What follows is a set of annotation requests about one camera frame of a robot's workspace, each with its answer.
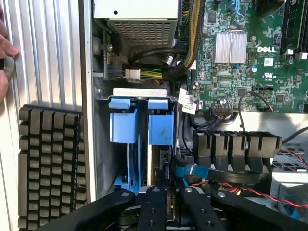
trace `sleeved cable bundle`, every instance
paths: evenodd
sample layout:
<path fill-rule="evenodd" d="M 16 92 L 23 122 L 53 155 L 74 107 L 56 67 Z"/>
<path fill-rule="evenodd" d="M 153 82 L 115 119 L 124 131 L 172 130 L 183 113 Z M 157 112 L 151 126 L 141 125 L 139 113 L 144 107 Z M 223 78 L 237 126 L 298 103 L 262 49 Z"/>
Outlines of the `sleeved cable bundle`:
<path fill-rule="evenodd" d="M 206 0 L 194 0 L 189 10 L 188 52 L 183 60 L 173 69 L 163 72 L 163 79 L 175 79 L 183 75 L 194 63 L 201 45 L 203 17 Z"/>

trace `motherboard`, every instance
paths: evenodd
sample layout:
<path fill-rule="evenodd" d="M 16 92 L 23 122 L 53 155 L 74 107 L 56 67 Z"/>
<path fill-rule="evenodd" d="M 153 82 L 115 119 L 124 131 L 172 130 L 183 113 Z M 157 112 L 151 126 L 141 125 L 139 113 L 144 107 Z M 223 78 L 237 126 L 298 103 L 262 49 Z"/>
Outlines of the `motherboard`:
<path fill-rule="evenodd" d="M 306 1 L 287 0 L 266 16 L 260 15 L 255 0 L 235 1 L 237 7 L 231 5 L 234 1 L 206 2 L 193 78 L 197 109 L 237 111 L 240 97 L 255 91 L 275 112 L 307 113 L 307 53 L 296 50 L 298 44 L 289 47 L 296 43 L 296 35 L 299 39 L 297 30 L 303 22 L 298 18 L 307 11 Z M 241 108 L 266 111 L 264 103 L 250 94 Z"/>

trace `power supply vent grille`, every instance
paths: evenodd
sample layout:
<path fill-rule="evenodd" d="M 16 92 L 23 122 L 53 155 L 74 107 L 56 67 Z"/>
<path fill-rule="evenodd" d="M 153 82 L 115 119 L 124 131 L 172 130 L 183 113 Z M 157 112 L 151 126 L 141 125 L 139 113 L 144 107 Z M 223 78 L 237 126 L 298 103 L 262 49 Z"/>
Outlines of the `power supply vent grille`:
<path fill-rule="evenodd" d="M 171 46 L 177 25 L 177 20 L 110 22 L 136 51 Z"/>

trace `screw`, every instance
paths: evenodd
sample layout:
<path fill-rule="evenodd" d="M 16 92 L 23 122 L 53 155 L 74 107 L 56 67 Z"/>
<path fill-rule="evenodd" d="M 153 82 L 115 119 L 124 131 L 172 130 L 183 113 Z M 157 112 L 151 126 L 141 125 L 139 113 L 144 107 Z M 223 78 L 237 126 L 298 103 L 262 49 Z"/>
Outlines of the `screw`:
<path fill-rule="evenodd" d="M 223 192 L 221 192 L 221 193 L 219 192 L 219 193 L 217 193 L 217 196 L 224 198 L 224 197 L 226 197 L 226 194 L 224 194 Z"/>
<path fill-rule="evenodd" d="M 107 44 L 107 51 L 110 53 L 110 52 L 112 52 L 112 49 L 113 49 L 112 44 L 108 43 Z"/>
<path fill-rule="evenodd" d="M 192 192 L 193 190 L 191 188 L 187 187 L 187 188 L 185 188 L 185 191 L 189 193 L 189 192 Z"/>

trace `green circuit board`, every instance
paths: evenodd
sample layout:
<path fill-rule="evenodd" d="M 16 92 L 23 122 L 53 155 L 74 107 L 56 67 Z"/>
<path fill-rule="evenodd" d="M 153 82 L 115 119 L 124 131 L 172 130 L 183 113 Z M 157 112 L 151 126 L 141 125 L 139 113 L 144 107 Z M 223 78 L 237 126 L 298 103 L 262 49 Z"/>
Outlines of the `green circuit board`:
<path fill-rule="evenodd" d="M 211 107 L 220 106 L 223 102 L 236 111 L 240 96 L 255 90 L 269 102 L 275 112 L 306 112 L 304 104 L 308 103 L 308 60 L 279 55 L 284 6 L 272 15 L 260 18 L 254 0 L 240 2 L 243 18 L 228 8 L 228 1 L 215 5 L 213 0 L 207 0 L 203 38 L 194 78 L 196 86 L 193 93 L 198 101 L 197 108 L 209 111 Z M 214 62 L 216 34 L 228 31 L 248 33 L 245 63 Z M 264 106 L 259 98 L 247 95 L 242 110 L 260 111 Z"/>

